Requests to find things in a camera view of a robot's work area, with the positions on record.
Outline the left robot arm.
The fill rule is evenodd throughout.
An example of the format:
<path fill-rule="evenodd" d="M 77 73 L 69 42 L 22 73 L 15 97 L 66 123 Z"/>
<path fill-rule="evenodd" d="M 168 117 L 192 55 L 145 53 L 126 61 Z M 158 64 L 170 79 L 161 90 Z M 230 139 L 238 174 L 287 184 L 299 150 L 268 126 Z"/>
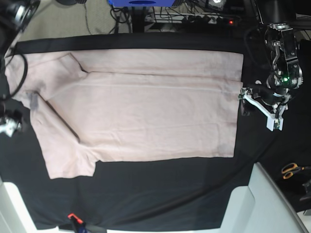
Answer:
<path fill-rule="evenodd" d="M 267 118 L 266 127 L 270 131 L 282 130 L 283 113 L 293 99 L 292 91 L 303 84 L 303 74 L 297 56 L 298 42 L 290 22 L 296 20 L 296 13 L 288 0 L 252 0 L 250 2 L 258 21 L 255 28 L 244 34 L 247 45 L 249 34 L 263 31 L 264 50 L 268 64 L 260 65 L 270 74 L 264 83 L 256 82 L 241 88 L 239 101 L 242 115 L 247 116 L 256 107 Z"/>

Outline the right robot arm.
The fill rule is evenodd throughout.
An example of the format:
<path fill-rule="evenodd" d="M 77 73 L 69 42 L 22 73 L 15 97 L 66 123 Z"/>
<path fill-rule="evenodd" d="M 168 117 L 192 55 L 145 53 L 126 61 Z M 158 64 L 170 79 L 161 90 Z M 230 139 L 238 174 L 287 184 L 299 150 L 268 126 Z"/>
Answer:
<path fill-rule="evenodd" d="M 28 62 L 24 54 L 17 48 L 17 41 L 24 33 L 40 5 L 39 0 L 2 0 L 0 2 L 0 72 L 19 55 L 24 62 L 24 70 L 19 84 L 13 92 L 8 91 L 0 97 L 0 132 L 12 137 L 23 129 L 23 117 L 19 111 L 7 110 L 5 103 L 19 92 L 28 73 Z"/>

